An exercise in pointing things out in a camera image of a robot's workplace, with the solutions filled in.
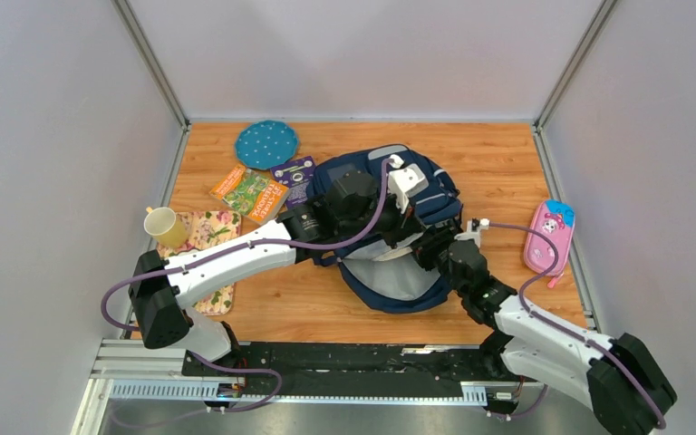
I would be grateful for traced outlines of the navy blue backpack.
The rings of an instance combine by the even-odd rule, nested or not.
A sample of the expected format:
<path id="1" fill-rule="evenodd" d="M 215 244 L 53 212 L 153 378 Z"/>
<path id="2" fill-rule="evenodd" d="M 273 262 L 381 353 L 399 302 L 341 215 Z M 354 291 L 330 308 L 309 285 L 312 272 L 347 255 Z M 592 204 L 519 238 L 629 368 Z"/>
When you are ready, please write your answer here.
<path id="1" fill-rule="evenodd" d="M 414 215 L 421 223 L 425 227 L 449 222 L 459 225 L 462 203 L 449 173 L 403 144 L 347 153 L 318 164 L 307 187 L 307 196 L 326 193 L 333 181 L 352 169 L 368 172 L 379 180 L 382 161 L 392 155 L 399 156 L 405 168 L 412 168 L 425 179 L 409 195 Z M 368 235 L 331 256 L 317 257 L 314 264 L 337 267 L 346 285 L 373 310 L 388 314 L 417 313 L 444 303 L 450 289 L 439 272 L 426 271 L 418 265 L 411 254 L 413 240 L 408 237 L 393 249 L 379 234 Z"/>

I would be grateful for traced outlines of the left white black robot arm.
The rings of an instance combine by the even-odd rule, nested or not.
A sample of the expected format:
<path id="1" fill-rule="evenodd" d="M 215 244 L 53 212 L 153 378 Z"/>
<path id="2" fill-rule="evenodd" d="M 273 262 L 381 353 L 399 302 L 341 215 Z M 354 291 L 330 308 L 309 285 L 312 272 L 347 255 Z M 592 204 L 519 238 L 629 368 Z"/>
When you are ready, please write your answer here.
<path id="1" fill-rule="evenodd" d="M 196 302 L 223 286 L 369 236 L 397 247 L 423 231 L 411 199 L 427 185 L 411 169 L 385 169 L 378 179 L 353 170 L 335 180 L 326 195 L 243 237 L 170 259 L 155 251 L 141 256 L 139 273 L 128 284 L 144 347 L 198 353 L 217 375 L 232 374 L 241 353 L 231 330 L 199 313 Z"/>

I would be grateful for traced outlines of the orange treehouse book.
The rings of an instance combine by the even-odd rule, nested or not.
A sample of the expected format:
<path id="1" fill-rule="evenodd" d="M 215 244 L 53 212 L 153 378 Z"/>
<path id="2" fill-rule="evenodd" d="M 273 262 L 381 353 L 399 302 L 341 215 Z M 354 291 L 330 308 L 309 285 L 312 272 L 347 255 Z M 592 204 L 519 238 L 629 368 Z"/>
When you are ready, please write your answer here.
<path id="1" fill-rule="evenodd" d="M 290 195 L 284 184 L 237 164 L 209 195 L 258 225 L 273 220 Z"/>

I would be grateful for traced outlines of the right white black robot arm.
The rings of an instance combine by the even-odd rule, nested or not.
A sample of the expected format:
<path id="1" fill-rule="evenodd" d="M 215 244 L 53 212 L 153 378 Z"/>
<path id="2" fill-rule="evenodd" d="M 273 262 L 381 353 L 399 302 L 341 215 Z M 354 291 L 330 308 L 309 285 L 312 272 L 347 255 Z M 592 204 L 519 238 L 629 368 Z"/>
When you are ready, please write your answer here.
<path id="1" fill-rule="evenodd" d="M 678 396 L 638 337 L 613 338 L 572 324 L 531 303 L 488 271 L 480 253 L 482 221 L 471 231 L 437 228 L 411 246 L 416 262 L 437 270 L 469 317 L 492 329 L 480 355 L 482 371 L 542 382 L 589 409 L 611 434 L 650 434 L 667 426 Z"/>

